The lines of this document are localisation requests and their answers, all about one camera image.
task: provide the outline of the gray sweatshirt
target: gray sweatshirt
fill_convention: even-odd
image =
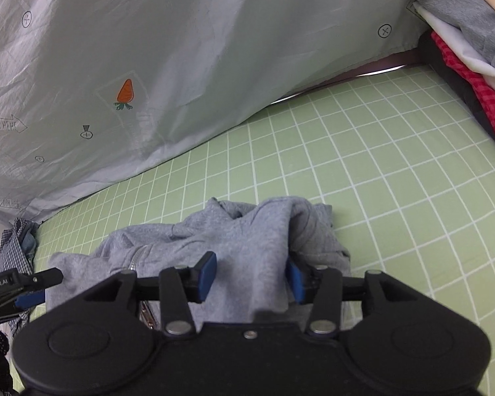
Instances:
[[[437,18],[459,28],[473,48],[495,67],[495,9],[484,0],[417,0]]]
[[[207,300],[190,304],[197,328],[204,321],[295,320],[304,324],[310,306],[293,302],[284,267],[288,252],[312,265],[350,275],[350,257],[332,230],[332,207],[304,198],[272,198],[255,206],[217,201],[177,224],[144,224],[111,233],[91,254],[55,253],[50,267],[64,274],[46,292],[54,308],[112,274],[133,267],[139,277],[157,276],[176,264],[194,266],[206,251],[218,270]],[[159,322],[159,303],[151,303]]]

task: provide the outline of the blue gripper pad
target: blue gripper pad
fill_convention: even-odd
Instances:
[[[303,303],[306,296],[303,275],[297,265],[295,265],[295,263],[293,263],[290,259],[286,262],[285,274],[286,280],[288,280],[288,284],[293,292],[295,301],[298,304]]]
[[[211,286],[213,285],[213,281],[216,277],[217,266],[216,254],[213,253],[200,268],[198,278],[198,296],[202,302],[205,301],[209,291],[211,290]]]
[[[39,290],[38,292],[27,293],[26,295],[20,295],[15,300],[15,307],[25,311],[31,307],[43,304],[46,302],[46,292]]]

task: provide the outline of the crosshair symbol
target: crosshair symbol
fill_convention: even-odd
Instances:
[[[84,132],[81,132],[81,137],[86,140],[90,140],[93,137],[93,133],[90,131],[90,125],[83,125]]]
[[[387,38],[389,35],[391,35],[392,27],[388,24],[385,23],[384,25],[381,25],[379,30],[378,30],[378,35],[381,38]]]
[[[31,12],[28,10],[27,12],[24,13],[24,15],[22,16],[22,26],[24,28],[27,28],[29,27],[29,24],[31,23]]]

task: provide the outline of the bed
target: bed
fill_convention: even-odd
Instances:
[[[83,199],[42,224],[35,270],[120,227],[179,222],[213,196],[280,195],[333,206],[354,275],[384,269],[481,325],[492,342],[481,390],[495,396],[495,142],[428,66],[272,105]],[[359,317],[352,307],[345,325]]]

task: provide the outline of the carrot print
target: carrot print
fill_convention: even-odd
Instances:
[[[117,102],[114,103],[116,110],[122,110],[126,107],[128,110],[132,108],[128,103],[134,99],[134,89],[132,87],[132,80],[126,79],[123,83],[123,87],[119,94],[117,94]]]

